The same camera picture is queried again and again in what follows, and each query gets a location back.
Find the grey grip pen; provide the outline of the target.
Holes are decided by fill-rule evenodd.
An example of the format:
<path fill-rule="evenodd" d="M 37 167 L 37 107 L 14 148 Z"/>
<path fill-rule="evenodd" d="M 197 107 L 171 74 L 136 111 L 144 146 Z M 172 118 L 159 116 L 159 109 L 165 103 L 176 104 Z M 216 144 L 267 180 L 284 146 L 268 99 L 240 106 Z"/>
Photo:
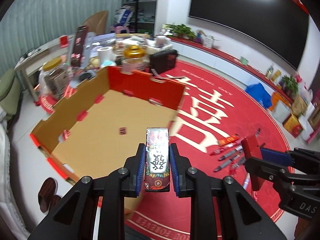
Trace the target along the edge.
<path fill-rule="evenodd" d="M 231 157 L 230 159 L 228 159 L 227 161 L 225 161 L 224 163 L 222 163 L 220 166 L 218 166 L 217 168 L 215 168 L 213 170 L 213 172 L 218 172 L 220 170 L 222 170 L 223 168 L 227 167 L 228 165 L 230 165 L 232 163 L 232 161 L 239 159 L 242 156 L 242 154 L 237 154 L 234 157 Z"/>
<path fill-rule="evenodd" d="M 221 156 L 218 159 L 218 161 L 225 160 L 225 159 L 229 158 L 230 156 L 232 156 L 233 154 L 240 152 L 241 150 L 242 150 L 242 146 L 238 146 L 235 149 L 233 149 L 233 150 L 229 151 L 228 153 L 224 154 L 223 156 Z"/>

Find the thin black marker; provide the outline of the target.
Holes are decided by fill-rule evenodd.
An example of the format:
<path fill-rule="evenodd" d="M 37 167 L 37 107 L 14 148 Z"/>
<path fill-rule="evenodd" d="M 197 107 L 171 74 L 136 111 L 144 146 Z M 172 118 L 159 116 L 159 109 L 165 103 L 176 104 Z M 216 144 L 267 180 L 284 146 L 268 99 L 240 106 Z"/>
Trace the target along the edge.
<path fill-rule="evenodd" d="M 259 134 L 260 134 L 260 132 L 261 132 L 261 128 L 258 128 L 257 131 L 256 131 L 256 133 L 255 133 L 255 136 L 258 137 Z"/>

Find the patterned rectangular card pack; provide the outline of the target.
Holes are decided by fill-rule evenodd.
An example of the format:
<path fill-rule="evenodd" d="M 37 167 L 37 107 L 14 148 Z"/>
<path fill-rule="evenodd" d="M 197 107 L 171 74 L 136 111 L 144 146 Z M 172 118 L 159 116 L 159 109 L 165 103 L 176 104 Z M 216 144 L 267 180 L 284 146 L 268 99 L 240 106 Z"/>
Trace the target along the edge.
<path fill-rule="evenodd" d="M 169 130 L 163 127 L 146 129 L 145 190 L 170 190 Z"/>

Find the red cylindrical tube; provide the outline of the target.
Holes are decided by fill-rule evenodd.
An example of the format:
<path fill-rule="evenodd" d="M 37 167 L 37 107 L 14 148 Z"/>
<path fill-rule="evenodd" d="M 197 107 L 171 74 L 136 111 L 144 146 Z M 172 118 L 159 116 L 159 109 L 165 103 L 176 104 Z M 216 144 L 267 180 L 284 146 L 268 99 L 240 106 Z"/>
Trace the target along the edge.
<path fill-rule="evenodd" d="M 219 145 L 220 147 L 226 146 L 226 145 L 228 145 L 228 144 L 230 144 L 230 143 L 233 143 L 233 142 L 237 141 L 239 138 L 240 138 L 240 137 L 239 137 L 238 134 L 233 134 L 233 135 L 230 135 L 230 136 L 228 136 L 228 137 L 226 137 L 226 138 L 219 139 L 219 140 L 218 140 L 218 145 Z"/>

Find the clear red gel pen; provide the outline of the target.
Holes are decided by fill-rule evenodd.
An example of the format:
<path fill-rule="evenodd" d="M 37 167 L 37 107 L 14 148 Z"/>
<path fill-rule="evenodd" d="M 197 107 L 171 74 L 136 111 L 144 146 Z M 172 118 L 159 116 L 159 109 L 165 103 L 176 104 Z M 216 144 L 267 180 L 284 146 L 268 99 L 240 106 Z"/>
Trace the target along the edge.
<path fill-rule="evenodd" d="M 209 155 L 212 156 L 212 155 L 218 155 L 220 153 L 223 153 L 223 152 L 226 152 L 227 150 L 231 149 L 231 148 L 234 148 L 235 146 L 239 146 L 241 144 L 241 142 L 233 142 L 233 143 L 230 143 L 230 144 L 227 144 L 225 146 L 222 146 L 216 150 L 214 150 L 213 152 L 211 152 Z"/>

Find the red pen pink grip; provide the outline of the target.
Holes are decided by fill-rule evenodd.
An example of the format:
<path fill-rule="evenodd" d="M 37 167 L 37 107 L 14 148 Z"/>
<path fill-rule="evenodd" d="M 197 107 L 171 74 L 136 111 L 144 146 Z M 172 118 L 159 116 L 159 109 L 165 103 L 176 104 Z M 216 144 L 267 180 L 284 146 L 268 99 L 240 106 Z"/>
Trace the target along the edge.
<path fill-rule="evenodd" d="M 236 161 L 232 161 L 229 166 L 229 176 L 232 178 L 236 178 L 238 173 L 239 164 Z"/>

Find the white blue patterned pen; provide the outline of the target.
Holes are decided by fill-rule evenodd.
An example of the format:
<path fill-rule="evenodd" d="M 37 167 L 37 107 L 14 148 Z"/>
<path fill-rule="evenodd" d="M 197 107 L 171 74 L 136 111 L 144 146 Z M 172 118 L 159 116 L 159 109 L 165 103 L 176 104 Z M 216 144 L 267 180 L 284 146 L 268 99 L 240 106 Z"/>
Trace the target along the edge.
<path fill-rule="evenodd" d="M 248 187 L 248 185 L 249 185 L 249 182 L 250 182 L 250 174 L 249 174 L 249 173 L 246 173 L 244 182 L 243 182 L 243 184 L 242 184 L 242 187 L 243 187 L 244 190 L 247 189 L 247 187 Z"/>

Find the red gift box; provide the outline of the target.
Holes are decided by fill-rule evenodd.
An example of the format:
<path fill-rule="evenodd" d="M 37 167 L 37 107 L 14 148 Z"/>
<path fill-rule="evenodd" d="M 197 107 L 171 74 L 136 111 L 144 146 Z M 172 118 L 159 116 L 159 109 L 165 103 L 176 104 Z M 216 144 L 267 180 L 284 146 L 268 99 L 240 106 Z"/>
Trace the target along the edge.
<path fill-rule="evenodd" d="M 294 137 L 297 138 L 303 131 L 303 127 L 300 124 L 298 118 L 290 114 L 288 118 L 283 122 L 283 127 Z"/>

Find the round red wedding rug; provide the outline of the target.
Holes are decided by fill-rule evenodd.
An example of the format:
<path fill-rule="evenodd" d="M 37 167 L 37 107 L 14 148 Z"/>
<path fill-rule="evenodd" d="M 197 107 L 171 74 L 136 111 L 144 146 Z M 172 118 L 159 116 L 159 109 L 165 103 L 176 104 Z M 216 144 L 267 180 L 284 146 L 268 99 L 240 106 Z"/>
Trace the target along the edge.
<path fill-rule="evenodd" d="M 31 239 L 282 239 L 271 177 L 246 178 L 260 145 L 289 150 L 266 108 L 225 78 L 177 61 L 157 77 L 105 67 L 31 132 L 75 185 Z"/>

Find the blue plastic bag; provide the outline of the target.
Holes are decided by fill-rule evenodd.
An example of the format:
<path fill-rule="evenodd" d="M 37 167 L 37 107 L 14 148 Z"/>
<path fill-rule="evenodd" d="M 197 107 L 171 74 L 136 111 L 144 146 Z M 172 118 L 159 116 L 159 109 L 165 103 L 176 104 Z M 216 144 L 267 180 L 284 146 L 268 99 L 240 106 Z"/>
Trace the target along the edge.
<path fill-rule="evenodd" d="M 245 92 L 250 95 L 256 102 L 258 102 L 264 109 L 268 109 L 272 106 L 271 96 L 264 89 L 263 85 L 256 83 L 250 86 L 247 86 Z"/>

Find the red cardboard fruit box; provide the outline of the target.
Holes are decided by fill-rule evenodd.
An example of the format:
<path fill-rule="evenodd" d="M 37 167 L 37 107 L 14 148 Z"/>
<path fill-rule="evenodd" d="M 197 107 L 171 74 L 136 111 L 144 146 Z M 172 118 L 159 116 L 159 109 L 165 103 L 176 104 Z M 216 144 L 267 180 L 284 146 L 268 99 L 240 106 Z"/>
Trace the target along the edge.
<path fill-rule="evenodd" d="M 104 177 L 135 155 L 147 128 L 170 127 L 184 90 L 176 80 L 106 67 L 61 99 L 30 136 L 64 180 Z"/>

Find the potted plant right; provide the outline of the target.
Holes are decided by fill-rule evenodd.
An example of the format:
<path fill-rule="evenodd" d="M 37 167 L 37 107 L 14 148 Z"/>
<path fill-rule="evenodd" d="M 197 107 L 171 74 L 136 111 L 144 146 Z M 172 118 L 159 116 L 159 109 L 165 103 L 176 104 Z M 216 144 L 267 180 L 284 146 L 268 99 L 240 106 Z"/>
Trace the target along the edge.
<path fill-rule="evenodd" d="M 294 99 L 298 93 L 298 83 L 292 76 L 284 75 L 282 78 L 282 89 L 291 99 Z"/>

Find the brown slippers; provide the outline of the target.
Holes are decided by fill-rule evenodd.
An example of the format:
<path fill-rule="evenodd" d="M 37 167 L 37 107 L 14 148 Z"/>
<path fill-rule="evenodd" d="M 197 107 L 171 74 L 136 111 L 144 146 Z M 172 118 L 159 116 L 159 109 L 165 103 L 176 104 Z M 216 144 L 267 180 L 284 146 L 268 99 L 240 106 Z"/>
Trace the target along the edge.
<path fill-rule="evenodd" d="M 39 207 L 42 213 L 47 213 L 53 209 L 57 203 L 62 199 L 56 194 L 57 183 L 53 178 L 47 178 L 37 195 Z"/>

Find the black radio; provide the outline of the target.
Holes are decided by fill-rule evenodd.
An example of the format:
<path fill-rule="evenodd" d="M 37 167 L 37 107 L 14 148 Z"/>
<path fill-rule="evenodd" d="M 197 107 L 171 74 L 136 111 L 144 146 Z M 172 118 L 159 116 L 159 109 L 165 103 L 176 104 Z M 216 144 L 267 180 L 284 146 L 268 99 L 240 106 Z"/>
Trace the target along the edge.
<path fill-rule="evenodd" d="M 149 73 L 153 74 L 153 70 L 157 74 L 162 74 L 176 66 L 178 51 L 175 49 L 162 50 L 150 55 Z"/>

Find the gold lid glass jar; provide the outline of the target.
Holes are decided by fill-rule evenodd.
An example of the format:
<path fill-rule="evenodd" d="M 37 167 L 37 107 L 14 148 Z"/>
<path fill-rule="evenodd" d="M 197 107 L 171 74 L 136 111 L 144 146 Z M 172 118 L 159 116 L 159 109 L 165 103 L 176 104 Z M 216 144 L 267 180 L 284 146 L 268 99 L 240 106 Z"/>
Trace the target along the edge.
<path fill-rule="evenodd" d="M 122 72 L 131 73 L 135 70 L 145 71 L 149 64 L 145 49 L 138 45 L 130 45 L 124 50 L 121 61 Z"/>

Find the white toilet paper roll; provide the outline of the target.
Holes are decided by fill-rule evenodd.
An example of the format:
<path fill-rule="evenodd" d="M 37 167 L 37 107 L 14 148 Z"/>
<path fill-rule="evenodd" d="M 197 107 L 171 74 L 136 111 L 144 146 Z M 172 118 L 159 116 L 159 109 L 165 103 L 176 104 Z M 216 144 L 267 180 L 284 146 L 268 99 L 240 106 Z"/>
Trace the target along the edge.
<path fill-rule="evenodd" d="M 100 64 L 105 64 L 108 61 L 114 61 L 114 53 L 112 47 L 101 47 L 97 50 Z"/>

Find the small doll figurine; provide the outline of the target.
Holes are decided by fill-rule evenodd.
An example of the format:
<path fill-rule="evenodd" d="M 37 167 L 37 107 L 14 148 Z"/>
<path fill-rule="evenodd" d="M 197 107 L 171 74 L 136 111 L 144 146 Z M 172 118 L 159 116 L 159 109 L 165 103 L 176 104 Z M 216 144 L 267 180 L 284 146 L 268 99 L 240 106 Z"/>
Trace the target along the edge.
<path fill-rule="evenodd" d="M 202 30 L 197 30 L 195 33 L 194 42 L 203 44 L 206 34 Z"/>

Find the white mug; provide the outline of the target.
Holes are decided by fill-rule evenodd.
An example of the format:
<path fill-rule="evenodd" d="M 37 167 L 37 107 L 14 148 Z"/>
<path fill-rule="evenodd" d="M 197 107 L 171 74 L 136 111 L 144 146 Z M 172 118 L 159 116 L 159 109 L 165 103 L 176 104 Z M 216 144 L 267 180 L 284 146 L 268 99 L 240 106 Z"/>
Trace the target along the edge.
<path fill-rule="evenodd" d="M 167 46 L 170 44 L 171 39 L 164 35 L 158 35 L 156 36 L 155 41 L 156 41 L 155 43 L 156 48 L 163 48 L 164 46 Z"/>

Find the yellow lid plastic jar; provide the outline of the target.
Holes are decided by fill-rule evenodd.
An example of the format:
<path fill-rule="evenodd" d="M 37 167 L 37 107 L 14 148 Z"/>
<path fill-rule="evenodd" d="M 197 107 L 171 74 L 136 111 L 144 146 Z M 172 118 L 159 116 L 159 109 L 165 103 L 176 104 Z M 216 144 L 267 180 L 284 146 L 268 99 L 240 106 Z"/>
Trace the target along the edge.
<path fill-rule="evenodd" d="M 67 66 L 62 62 L 61 57 L 53 58 L 40 69 L 40 95 L 60 100 L 68 83 Z"/>

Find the green potted plant left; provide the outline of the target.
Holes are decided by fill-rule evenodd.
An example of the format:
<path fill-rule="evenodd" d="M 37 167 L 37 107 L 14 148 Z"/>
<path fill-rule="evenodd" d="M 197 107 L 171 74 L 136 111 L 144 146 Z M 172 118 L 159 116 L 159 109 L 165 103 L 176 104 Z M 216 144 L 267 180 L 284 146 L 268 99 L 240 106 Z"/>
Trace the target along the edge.
<path fill-rule="evenodd" d="M 164 31 L 165 36 L 174 36 L 188 40 L 193 40 L 196 37 L 196 34 L 192 31 L 191 27 L 188 27 L 185 24 L 163 24 L 162 30 Z"/>

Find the large black tv screen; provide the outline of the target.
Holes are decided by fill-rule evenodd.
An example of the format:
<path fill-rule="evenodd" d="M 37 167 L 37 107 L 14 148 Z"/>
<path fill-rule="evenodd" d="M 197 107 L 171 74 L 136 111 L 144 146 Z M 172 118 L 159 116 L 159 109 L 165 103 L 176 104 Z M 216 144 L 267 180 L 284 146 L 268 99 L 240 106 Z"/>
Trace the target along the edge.
<path fill-rule="evenodd" d="M 298 69 L 309 15 L 292 0 L 191 0 L 189 16 L 237 31 Z"/>

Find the pink plastic stool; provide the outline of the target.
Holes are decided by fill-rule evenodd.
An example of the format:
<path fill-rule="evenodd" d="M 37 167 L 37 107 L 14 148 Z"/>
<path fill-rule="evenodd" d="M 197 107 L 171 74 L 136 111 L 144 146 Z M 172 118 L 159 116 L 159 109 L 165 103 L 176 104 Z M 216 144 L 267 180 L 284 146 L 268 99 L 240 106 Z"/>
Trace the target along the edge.
<path fill-rule="evenodd" d="M 127 26 L 112 26 L 110 28 L 110 33 L 115 33 L 115 34 L 129 34 L 130 30 Z"/>

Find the smartphone on stand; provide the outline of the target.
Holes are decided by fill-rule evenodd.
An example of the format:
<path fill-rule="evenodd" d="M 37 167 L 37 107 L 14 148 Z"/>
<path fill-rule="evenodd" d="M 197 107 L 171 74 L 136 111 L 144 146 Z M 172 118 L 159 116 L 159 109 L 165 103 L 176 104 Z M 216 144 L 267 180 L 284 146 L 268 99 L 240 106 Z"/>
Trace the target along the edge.
<path fill-rule="evenodd" d="M 82 59 L 82 52 L 84 49 L 86 36 L 88 33 L 88 26 L 82 25 L 76 29 L 73 49 L 71 53 L 71 66 L 72 67 L 80 67 L 81 66 L 81 59 Z"/>

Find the white side table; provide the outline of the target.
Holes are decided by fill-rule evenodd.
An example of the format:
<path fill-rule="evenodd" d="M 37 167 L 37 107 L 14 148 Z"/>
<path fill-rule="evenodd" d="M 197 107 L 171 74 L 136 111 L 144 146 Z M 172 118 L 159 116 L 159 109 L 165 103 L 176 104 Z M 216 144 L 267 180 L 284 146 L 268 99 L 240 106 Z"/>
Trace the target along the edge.
<path fill-rule="evenodd" d="M 68 46 L 62 48 L 60 46 L 60 39 L 56 38 L 37 49 L 30 57 L 18 62 L 14 68 L 17 74 L 20 74 L 23 84 L 27 88 L 31 98 L 36 106 L 40 105 L 39 96 L 36 94 L 35 89 L 30 81 L 30 77 L 37 72 L 48 61 L 67 55 L 68 49 L 71 48 L 73 42 L 73 35 L 67 36 Z"/>

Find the green sofa cushion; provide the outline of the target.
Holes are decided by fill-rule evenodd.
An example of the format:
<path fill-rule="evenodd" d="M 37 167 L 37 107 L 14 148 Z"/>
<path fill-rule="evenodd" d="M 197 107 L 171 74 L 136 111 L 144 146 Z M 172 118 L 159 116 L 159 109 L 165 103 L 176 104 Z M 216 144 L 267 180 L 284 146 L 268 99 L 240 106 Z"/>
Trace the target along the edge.
<path fill-rule="evenodd" d="M 1 108 L 6 112 L 7 121 L 17 113 L 21 94 L 21 84 L 14 69 L 9 69 L 1 77 Z"/>

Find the brown chair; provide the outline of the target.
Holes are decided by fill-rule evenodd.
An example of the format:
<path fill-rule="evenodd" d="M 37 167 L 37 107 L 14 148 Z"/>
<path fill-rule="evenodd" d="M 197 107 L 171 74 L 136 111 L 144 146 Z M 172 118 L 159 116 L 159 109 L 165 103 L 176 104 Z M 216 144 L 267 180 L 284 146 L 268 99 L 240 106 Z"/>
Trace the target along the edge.
<path fill-rule="evenodd" d="M 107 19 L 108 10 L 103 10 L 90 16 L 82 25 L 87 26 L 89 32 L 94 32 L 96 35 L 103 35 L 106 33 Z"/>

